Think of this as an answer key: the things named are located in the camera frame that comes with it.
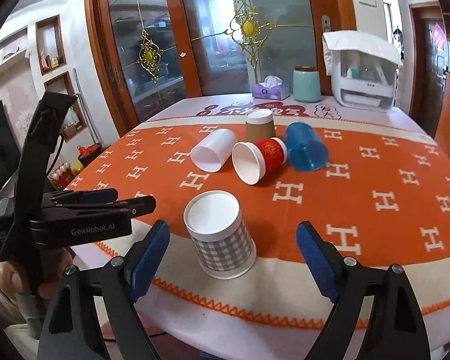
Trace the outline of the person's left hand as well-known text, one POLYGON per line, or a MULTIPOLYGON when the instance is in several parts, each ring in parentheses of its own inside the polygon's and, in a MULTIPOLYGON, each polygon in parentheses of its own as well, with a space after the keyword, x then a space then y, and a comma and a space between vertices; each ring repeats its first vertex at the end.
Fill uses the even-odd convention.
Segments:
MULTIPOLYGON (((73 263, 72 255, 68 250, 62 249, 60 252, 52 253, 51 257, 46 257, 46 268, 52 270, 50 276, 38 287, 38 295, 46 301, 53 298, 57 290, 58 283, 62 277, 62 272, 73 263)), ((24 293, 28 289, 26 275, 23 270, 11 262, 0 262, 0 290, 6 297, 17 306, 16 295, 24 293)))

